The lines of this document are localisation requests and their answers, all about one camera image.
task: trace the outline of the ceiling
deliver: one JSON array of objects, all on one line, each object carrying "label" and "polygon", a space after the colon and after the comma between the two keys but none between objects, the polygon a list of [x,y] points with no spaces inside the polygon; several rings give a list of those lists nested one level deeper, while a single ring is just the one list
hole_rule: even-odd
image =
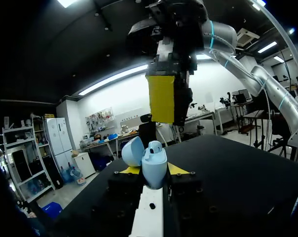
[{"label": "ceiling", "polygon": [[[106,75],[147,61],[131,56],[125,40],[133,24],[148,18],[145,6],[152,2],[78,0],[63,8],[57,0],[21,0],[3,6],[0,99],[57,103]],[[263,60],[286,47],[273,25],[249,1],[204,3],[210,19],[231,25],[236,32],[245,28],[261,36],[239,54]],[[104,18],[95,16],[100,9]],[[275,40],[277,47],[257,53]]]}]

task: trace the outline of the screw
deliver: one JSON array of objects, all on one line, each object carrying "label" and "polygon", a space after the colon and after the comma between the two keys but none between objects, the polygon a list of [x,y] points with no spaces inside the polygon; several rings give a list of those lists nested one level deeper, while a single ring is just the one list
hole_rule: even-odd
[{"label": "screw", "polygon": [[149,206],[150,206],[151,210],[154,210],[155,209],[154,203],[150,203]]}]

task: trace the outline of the bottle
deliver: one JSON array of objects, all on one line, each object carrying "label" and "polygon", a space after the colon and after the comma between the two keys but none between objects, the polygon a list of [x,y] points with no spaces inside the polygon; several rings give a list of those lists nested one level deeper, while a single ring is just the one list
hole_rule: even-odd
[{"label": "bottle", "polygon": [[65,181],[65,183],[69,183],[71,182],[71,176],[69,175],[69,173],[63,169],[63,167],[61,166],[61,176],[62,179]]}]

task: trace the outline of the white cabinet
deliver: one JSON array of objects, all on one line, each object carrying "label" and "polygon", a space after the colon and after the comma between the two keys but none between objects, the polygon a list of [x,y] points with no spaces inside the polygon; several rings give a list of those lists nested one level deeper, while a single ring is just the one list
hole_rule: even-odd
[{"label": "white cabinet", "polygon": [[88,152],[80,153],[73,159],[74,164],[81,170],[84,178],[95,173],[95,169],[92,165]]}]

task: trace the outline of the blue bin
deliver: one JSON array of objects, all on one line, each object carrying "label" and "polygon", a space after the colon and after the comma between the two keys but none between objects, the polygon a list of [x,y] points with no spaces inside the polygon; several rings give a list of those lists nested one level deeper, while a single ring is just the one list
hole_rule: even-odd
[{"label": "blue bin", "polygon": [[117,133],[109,135],[109,140],[112,140],[117,137]]},{"label": "blue bin", "polygon": [[59,213],[62,211],[62,207],[60,204],[51,202],[47,206],[44,206],[42,210],[51,218],[55,219]]}]

